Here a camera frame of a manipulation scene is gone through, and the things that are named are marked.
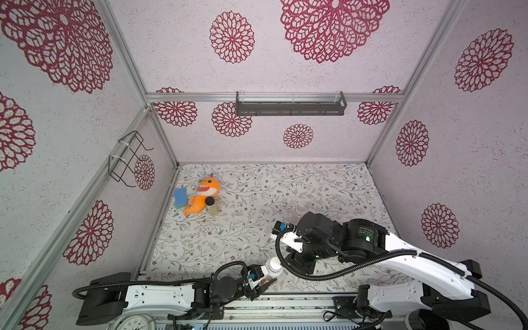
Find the white bottle orange base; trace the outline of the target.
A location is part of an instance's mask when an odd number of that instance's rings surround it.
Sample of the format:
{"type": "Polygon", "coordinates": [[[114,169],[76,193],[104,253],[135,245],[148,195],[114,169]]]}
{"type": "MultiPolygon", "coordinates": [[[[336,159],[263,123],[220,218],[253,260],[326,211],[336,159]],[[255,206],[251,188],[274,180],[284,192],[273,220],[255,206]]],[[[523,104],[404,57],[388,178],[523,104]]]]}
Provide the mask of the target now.
{"type": "Polygon", "coordinates": [[[265,279],[263,283],[271,283],[283,274],[284,268],[278,257],[272,257],[265,263],[265,279]]]}

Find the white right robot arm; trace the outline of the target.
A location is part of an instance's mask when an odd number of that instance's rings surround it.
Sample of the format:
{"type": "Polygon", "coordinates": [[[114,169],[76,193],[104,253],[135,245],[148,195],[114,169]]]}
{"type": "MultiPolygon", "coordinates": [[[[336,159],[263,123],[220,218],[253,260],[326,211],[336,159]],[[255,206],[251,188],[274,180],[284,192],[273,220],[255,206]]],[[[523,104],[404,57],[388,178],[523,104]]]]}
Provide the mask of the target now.
{"type": "Polygon", "coordinates": [[[365,219],[343,224],[307,213],[296,225],[276,222],[272,236],[280,264],[307,281],[330,281],[382,265],[408,277],[397,285],[361,285],[353,312],[361,318],[407,316],[426,310],[445,320],[470,322],[491,312],[487,294],[476,290],[471,275],[477,262],[451,262],[429,254],[365,219]],[[280,254],[281,244],[288,255],[280,254]]]}

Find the white round bottle cap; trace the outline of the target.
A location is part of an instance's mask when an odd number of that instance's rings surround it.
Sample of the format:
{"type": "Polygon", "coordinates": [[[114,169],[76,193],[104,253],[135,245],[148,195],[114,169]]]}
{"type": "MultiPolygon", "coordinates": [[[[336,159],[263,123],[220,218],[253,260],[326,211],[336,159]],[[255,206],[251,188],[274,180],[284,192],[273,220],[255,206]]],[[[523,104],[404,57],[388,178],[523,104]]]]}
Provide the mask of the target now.
{"type": "Polygon", "coordinates": [[[283,266],[278,257],[272,257],[265,263],[268,273],[272,276],[279,276],[283,272],[283,266]]]}

